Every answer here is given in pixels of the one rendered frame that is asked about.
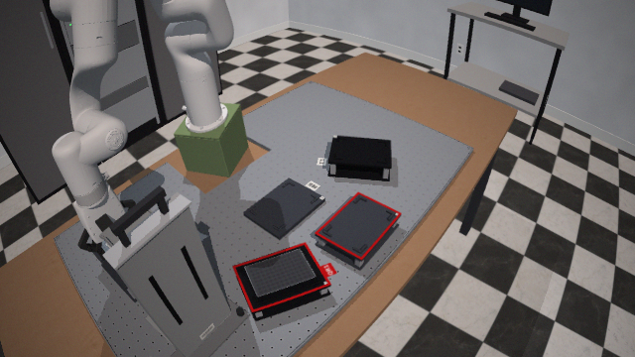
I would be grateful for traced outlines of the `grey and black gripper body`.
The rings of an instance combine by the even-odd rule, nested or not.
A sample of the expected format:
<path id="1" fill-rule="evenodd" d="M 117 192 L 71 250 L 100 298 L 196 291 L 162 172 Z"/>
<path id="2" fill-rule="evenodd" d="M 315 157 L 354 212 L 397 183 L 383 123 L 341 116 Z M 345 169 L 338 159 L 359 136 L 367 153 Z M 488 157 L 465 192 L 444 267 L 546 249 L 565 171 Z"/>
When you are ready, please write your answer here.
<path id="1" fill-rule="evenodd" d="M 87 230 L 89 237 L 91 237 L 96 244 L 104 240 L 99 237 L 101 230 L 96 225 L 95 220 L 106 213 L 111 221 L 115 222 L 126 212 L 108 182 L 107 190 L 98 202 L 90 206 L 80 206 L 75 202 L 74 207 L 83 228 Z"/>

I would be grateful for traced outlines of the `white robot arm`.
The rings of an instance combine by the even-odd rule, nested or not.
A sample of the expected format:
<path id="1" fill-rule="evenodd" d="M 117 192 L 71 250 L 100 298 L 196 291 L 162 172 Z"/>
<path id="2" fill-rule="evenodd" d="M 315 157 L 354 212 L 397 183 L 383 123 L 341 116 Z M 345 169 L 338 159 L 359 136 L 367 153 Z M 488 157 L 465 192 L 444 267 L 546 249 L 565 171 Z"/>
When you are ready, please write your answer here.
<path id="1" fill-rule="evenodd" d="M 228 111 L 219 101 L 207 52 L 224 50 L 233 41 L 225 0 L 150 2 L 170 23 L 165 43 L 184 96 L 187 128 L 204 133 L 219 127 Z M 102 78 L 118 59 L 118 0 L 50 0 L 50 7 L 58 20 L 71 22 L 74 51 L 69 91 L 74 131 L 55 141 L 52 154 L 76 203 L 90 206 L 107 190 L 109 174 L 97 164 L 120 152 L 128 138 L 126 125 L 102 112 L 100 102 Z"/>

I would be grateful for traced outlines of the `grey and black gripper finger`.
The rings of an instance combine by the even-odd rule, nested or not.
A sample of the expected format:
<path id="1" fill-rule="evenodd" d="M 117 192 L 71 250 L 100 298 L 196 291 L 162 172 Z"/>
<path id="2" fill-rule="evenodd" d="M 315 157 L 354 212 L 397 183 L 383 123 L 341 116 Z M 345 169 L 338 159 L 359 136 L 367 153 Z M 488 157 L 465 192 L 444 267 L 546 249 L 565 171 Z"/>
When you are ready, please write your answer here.
<path id="1" fill-rule="evenodd" d="M 120 202 L 122 203 L 123 207 L 128 207 L 129 209 L 132 208 L 136 202 L 133 199 L 129 199 L 129 200 L 120 200 Z M 129 210 L 128 209 L 128 210 Z"/>
<path id="2" fill-rule="evenodd" d="M 89 243 L 86 244 L 88 238 L 89 238 L 89 234 L 88 234 L 87 230 L 84 228 L 83 233 L 82 233 L 82 235 L 81 235 L 81 237 L 79 239 L 79 242 L 77 244 L 78 247 L 80 249 L 88 251 L 88 252 L 97 252 L 99 254 L 99 256 L 101 257 L 101 259 L 104 261 L 105 258 L 102 255 L 105 253 L 105 251 L 101 248 L 102 247 L 102 242 L 96 244 L 92 240 L 92 244 L 89 244 Z"/>

